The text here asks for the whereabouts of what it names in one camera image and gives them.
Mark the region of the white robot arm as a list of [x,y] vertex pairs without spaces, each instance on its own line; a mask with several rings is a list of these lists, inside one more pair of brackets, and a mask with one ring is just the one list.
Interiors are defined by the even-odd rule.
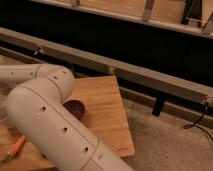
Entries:
[[15,87],[6,113],[60,171],[134,171],[63,106],[75,77],[52,64],[0,65],[0,83]]

